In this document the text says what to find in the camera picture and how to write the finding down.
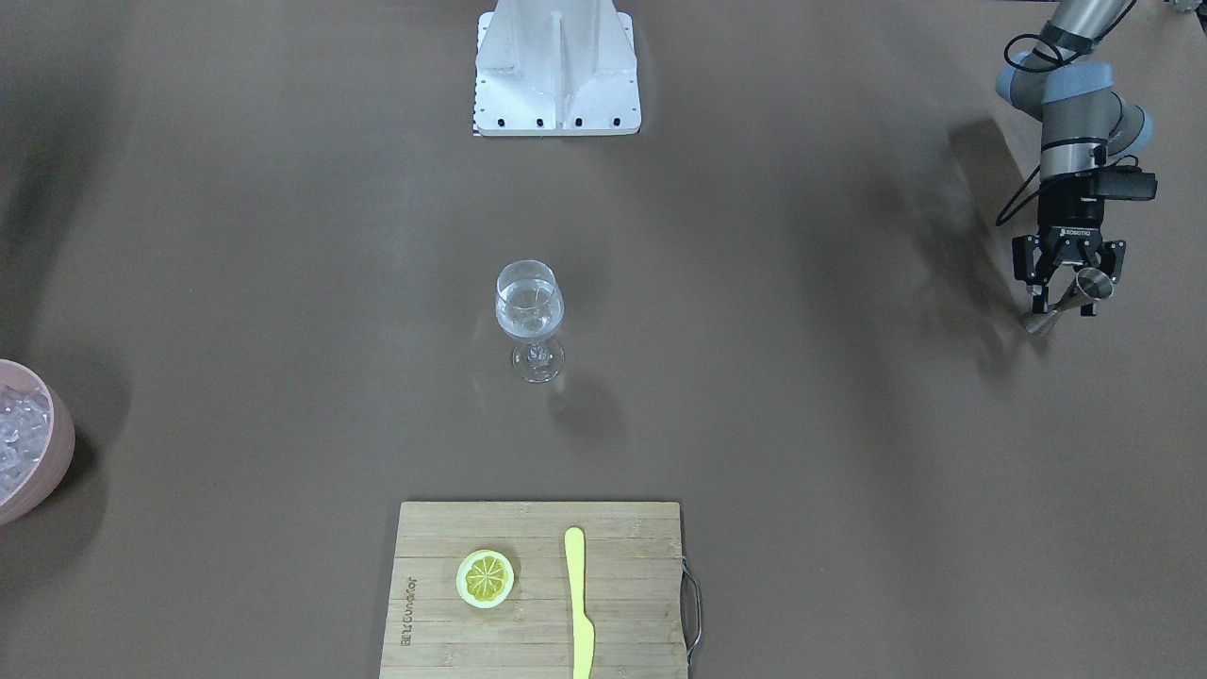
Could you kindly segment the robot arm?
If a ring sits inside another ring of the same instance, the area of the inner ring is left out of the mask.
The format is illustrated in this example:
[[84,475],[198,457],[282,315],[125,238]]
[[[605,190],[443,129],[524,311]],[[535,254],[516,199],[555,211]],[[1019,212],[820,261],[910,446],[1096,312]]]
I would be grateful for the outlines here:
[[1109,201],[1151,201],[1158,177],[1139,166],[1151,116],[1114,89],[1092,52],[1129,16],[1130,1],[1061,1],[1030,52],[1003,51],[996,81],[1004,103],[1040,124],[1039,160],[996,224],[1037,207],[1037,228],[1011,240],[1014,277],[1030,289],[1025,323],[1044,334],[1069,310],[1092,317],[1113,295],[1129,244],[1103,236]]

